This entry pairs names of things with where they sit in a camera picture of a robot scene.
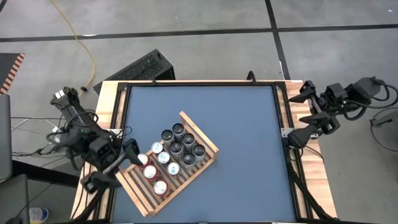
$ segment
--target gray floor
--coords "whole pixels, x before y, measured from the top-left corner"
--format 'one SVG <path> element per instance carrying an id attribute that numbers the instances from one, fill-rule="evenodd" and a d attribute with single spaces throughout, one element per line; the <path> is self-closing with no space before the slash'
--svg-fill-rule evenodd
<path id="1" fill-rule="evenodd" d="M 272 0 L 278 27 L 354 26 L 394 24 L 396 1 L 370 0 Z M 76 32 L 117 34 L 168 30 L 270 27 L 262 0 L 151 0 L 61 1 L 56 3 Z M 1 37 L 71 35 L 66 23 L 48 0 L 8 1 L 0 12 Z M 313 80 L 319 92 L 334 82 L 348 85 L 361 77 L 377 76 L 398 85 L 397 29 L 280 33 L 292 79 Z M 97 68 L 95 83 L 117 72 L 153 49 L 174 65 L 178 79 L 244 78 L 253 70 L 258 78 L 282 79 L 271 33 L 223 34 L 180 37 L 84 40 Z M 59 117 L 49 101 L 63 86 L 78 88 L 91 74 L 86 52 L 74 41 L 0 43 L 0 52 L 23 52 L 25 60 L 9 92 L 13 116 Z M 95 109 L 92 91 L 82 104 Z M 349 122 L 320 140 L 326 171 L 338 216 L 343 220 L 396 223 L 398 220 L 398 155 L 379 147 L 371 137 L 369 119 L 376 110 Z M 22 120 L 14 120 L 15 126 Z M 43 147 L 46 121 L 30 120 L 12 132 L 15 151 Z M 398 149 L 396 130 L 375 130 L 381 141 Z M 20 158 L 42 166 L 48 159 Z M 67 163 L 61 160 L 46 167 Z M 58 167 L 70 170 L 68 164 Z M 32 184 L 31 195 L 46 185 Z M 54 198 L 65 203 L 54 203 Z M 51 186 L 32 204 L 48 207 L 50 222 L 67 220 L 74 189 Z"/>

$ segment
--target black box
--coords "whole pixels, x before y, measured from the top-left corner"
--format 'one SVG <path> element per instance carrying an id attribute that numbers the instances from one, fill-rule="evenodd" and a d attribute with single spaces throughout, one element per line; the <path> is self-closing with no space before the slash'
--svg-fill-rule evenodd
<path id="1" fill-rule="evenodd" d="M 131 63 L 104 81 L 110 80 L 175 80 L 173 65 L 157 50 Z M 102 82 L 94 91 L 100 94 Z"/>

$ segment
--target yellow cable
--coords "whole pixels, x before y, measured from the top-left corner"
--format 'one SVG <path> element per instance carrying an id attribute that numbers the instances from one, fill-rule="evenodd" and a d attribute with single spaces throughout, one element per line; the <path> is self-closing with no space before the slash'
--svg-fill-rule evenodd
<path id="1" fill-rule="evenodd" d="M 91 64 L 93 65 L 93 72 L 91 73 L 91 77 L 90 77 L 90 79 L 87 81 L 87 83 L 86 83 L 86 85 L 85 85 L 85 88 L 87 88 L 87 86 L 93 81 L 93 79 L 94 79 L 94 77 L 95 77 L 95 64 L 94 64 L 93 56 L 91 55 L 91 53 L 90 53 L 90 51 L 87 49 L 87 47 L 86 47 L 82 42 L 80 42 L 80 40 L 77 38 L 76 33 L 75 33 L 75 30 L 73 29 L 72 25 L 70 25 L 69 20 L 68 20 L 67 17 L 63 14 L 63 12 L 61 11 L 61 9 L 58 8 L 58 6 L 53 2 L 53 0 L 50 0 L 50 2 L 51 2 L 51 3 L 53 4 L 53 6 L 57 9 L 57 11 L 61 14 L 61 16 L 63 17 L 63 19 L 65 20 L 65 22 L 67 22 L 67 24 L 69 25 L 69 28 L 72 30 L 73 35 L 75 36 L 76 41 L 86 49 L 88 55 L 90 56 Z"/>

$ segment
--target blue table surface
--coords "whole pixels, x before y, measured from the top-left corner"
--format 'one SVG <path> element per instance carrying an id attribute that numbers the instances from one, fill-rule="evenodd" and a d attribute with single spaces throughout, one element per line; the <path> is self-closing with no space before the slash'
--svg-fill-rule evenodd
<path id="1" fill-rule="evenodd" d="M 133 86 L 126 139 L 137 139 L 147 152 L 163 130 L 180 122 L 180 111 L 218 147 L 217 161 L 153 217 L 143 217 L 117 189 L 112 222 L 295 220 L 270 86 Z"/>

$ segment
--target wooden tray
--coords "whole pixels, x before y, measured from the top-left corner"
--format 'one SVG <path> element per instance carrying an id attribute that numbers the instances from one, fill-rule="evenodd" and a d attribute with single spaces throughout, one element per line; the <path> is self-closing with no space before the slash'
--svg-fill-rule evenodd
<path id="1" fill-rule="evenodd" d="M 126 190 L 131 200 L 136 204 L 143 216 L 155 215 L 164 208 L 175 196 L 178 195 L 190 182 L 212 164 L 218 155 L 218 148 L 203 134 L 198 126 L 183 112 L 180 112 L 181 123 L 185 131 L 194 135 L 197 143 L 206 149 L 206 156 L 201 164 L 196 164 L 192 170 L 186 170 L 182 163 L 170 157 L 172 162 L 180 165 L 178 177 L 172 177 L 167 169 L 162 167 L 156 159 L 156 155 L 150 150 L 148 157 L 152 160 L 157 170 L 160 171 L 170 188 L 169 196 L 159 197 L 155 194 L 152 184 L 150 184 L 139 170 L 138 166 L 131 165 L 126 170 L 120 170 L 116 177 Z"/>

